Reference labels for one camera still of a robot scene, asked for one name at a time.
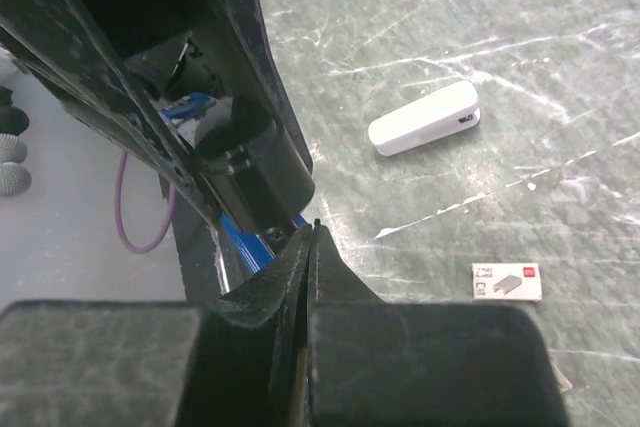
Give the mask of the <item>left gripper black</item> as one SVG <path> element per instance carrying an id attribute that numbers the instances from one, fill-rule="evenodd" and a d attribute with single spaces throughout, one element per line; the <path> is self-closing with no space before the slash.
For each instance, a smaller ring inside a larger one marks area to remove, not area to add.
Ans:
<path id="1" fill-rule="evenodd" d="M 228 92 L 196 156 L 232 221 L 290 222 L 313 197 L 313 162 L 260 0 L 1 0 L 1 45 L 208 224 L 218 202 L 134 76 L 150 92 Z"/>

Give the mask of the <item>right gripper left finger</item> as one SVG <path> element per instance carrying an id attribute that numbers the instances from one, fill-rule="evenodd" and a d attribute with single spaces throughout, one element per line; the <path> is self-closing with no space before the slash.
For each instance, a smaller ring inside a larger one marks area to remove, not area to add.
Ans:
<path id="1" fill-rule="evenodd" d="M 304 426 L 310 230 L 209 303 L 28 300 L 1 315 L 5 426 Z"/>

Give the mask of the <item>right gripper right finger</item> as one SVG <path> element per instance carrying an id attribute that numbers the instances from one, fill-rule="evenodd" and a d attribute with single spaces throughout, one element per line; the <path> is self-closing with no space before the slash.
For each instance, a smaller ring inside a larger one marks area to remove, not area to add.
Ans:
<path id="1" fill-rule="evenodd" d="M 391 304 L 315 225 L 309 400 L 316 426 L 566 426 L 546 345 L 522 310 Z"/>

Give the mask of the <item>white stapler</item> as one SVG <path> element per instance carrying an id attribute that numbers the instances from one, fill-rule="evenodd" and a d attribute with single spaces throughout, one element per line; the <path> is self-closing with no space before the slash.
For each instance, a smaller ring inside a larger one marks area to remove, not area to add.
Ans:
<path id="1" fill-rule="evenodd" d="M 372 121 L 368 137 L 386 157 L 474 128 L 481 119 L 479 96 L 469 81 L 458 81 Z"/>

